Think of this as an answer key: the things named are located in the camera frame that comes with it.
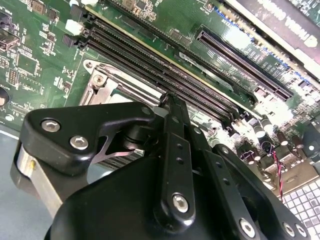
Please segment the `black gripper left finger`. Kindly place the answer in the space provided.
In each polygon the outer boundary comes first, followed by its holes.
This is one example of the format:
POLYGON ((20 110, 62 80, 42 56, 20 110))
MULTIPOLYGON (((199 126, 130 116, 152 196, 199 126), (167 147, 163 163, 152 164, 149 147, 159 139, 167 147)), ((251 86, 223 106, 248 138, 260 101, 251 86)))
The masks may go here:
POLYGON ((132 101, 31 111, 21 129, 21 172, 50 214, 87 185, 91 164, 143 150, 160 159, 154 206, 164 226, 187 227, 196 216, 190 143, 172 94, 158 107, 132 101), (43 183, 36 183, 43 178, 43 183))

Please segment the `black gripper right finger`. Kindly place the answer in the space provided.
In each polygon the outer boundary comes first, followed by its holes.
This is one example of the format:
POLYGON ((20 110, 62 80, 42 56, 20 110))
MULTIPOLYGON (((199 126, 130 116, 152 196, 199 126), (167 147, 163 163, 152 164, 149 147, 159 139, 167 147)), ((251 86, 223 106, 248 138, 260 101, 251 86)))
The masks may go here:
POLYGON ((195 163, 213 188, 215 223, 223 240, 310 239, 298 218, 227 146, 209 146, 203 132, 191 125, 185 101, 175 95, 172 111, 181 118, 195 163))

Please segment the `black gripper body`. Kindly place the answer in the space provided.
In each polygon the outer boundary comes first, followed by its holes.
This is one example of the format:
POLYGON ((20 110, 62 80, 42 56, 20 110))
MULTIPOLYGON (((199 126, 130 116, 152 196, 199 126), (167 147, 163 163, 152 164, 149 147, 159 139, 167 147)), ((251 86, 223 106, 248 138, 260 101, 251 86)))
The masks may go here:
POLYGON ((196 216, 182 233, 156 220, 158 158, 141 158, 72 194, 59 208, 47 240, 234 240, 238 221, 214 199, 213 186, 194 174, 196 216))

